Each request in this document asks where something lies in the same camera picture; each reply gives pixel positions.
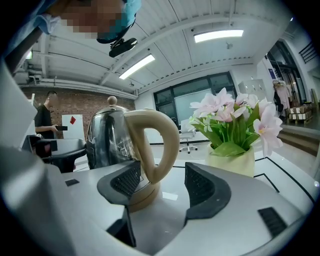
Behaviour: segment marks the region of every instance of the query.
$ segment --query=white office chair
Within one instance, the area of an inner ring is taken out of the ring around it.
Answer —
[[[182,146],[179,149],[179,152],[182,152],[182,150],[187,149],[188,150],[188,154],[190,154],[190,150],[198,150],[198,147],[189,144],[188,139],[192,139],[196,136],[196,128],[193,127],[192,130],[190,130],[190,128],[192,128],[193,126],[191,124],[189,124],[189,119],[186,120],[182,120],[181,121],[181,130],[179,132],[181,132],[180,135],[180,140],[184,140],[186,139],[186,145]]]

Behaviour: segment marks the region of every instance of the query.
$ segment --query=kettle handle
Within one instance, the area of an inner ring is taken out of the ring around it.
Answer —
[[[178,128],[167,115],[155,110],[128,111],[124,117],[145,175],[151,184],[156,184],[168,174],[177,158],[180,145]],[[163,138],[163,155],[158,166],[144,132],[146,128],[157,130]]]

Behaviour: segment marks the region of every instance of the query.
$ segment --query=white ceiling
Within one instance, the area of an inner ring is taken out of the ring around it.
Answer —
[[[109,44],[59,24],[51,36],[44,35],[34,45],[33,59],[28,62],[44,78],[57,76],[141,93],[179,72],[184,76],[194,73],[202,65],[260,61],[284,33],[290,18],[277,0],[142,0],[136,22],[125,36],[138,40],[131,51],[111,58]],[[230,28],[244,30],[243,36],[195,43],[195,34]],[[233,47],[227,49],[226,42]],[[119,79],[148,54],[154,56],[153,62]]]

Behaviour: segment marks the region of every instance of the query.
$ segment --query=flower pot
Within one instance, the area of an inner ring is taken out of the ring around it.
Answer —
[[[233,172],[236,174],[242,174],[249,177],[254,176],[255,171],[255,152],[253,147],[242,154],[234,155],[234,156],[216,156],[211,155],[214,152],[214,149],[208,144],[206,156],[205,156],[205,164],[207,166],[217,167],[229,172]]]

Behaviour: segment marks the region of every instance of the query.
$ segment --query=blue face mask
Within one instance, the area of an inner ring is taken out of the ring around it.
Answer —
[[[101,44],[109,44],[121,39],[129,28],[134,24],[136,13],[141,8],[141,0],[123,0],[125,2],[121,19],[115,21],[107,33],[98,34],[97,41]]]

